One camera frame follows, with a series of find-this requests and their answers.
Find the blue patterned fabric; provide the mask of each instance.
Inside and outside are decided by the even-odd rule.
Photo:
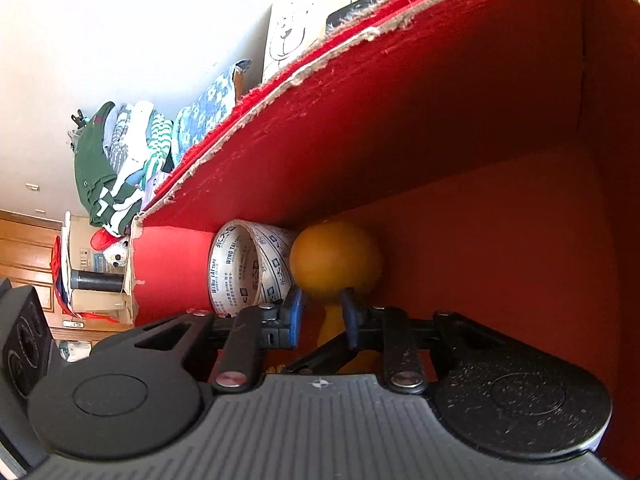
[[[246,70],[251,61],[242,60],[222,73],[196,101],[178,112],[172,132],[171,154],[177,166],[184,154],[223,121],[236,105],[234,73]]]

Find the white plush toy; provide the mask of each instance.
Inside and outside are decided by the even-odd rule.
[[[111,267],[124,267],[129,257],[129,237],[125,236],[107,247],[102,254]]]

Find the screw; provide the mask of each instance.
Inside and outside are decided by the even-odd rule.
[[[216,383],[225,388],[237,388],[246,382],[246,375],[241,372],[222,372],[216,377]]]
[[[422,384],[422,376],[416,372],[398,372],[391,376],[391,383],[398,388],[415,388]]]

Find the ribbed surface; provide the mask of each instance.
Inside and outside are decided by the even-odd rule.
[[[32,480],[497,480],[617,478],[593,455],[511,463],[457,441],[425,400],[375,376],[269,375],[257,390],[218,399],[203,423],[139,460],[52,457]]]

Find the yellow object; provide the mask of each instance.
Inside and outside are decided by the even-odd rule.
[[[348,222],[325,221],[308,227],[296,238],[289,267],[302,290],[325,303],[326,317],[318,336],[320,346],[344,331],[339,304],[342,290],[353,287],[358,296],[371,292],[382,274],[382,254],[363,229]],[[370,371],[360,368],[364,363],[369,368],[377,355],[372,359],[363,354],[345,368],[352,373]]]

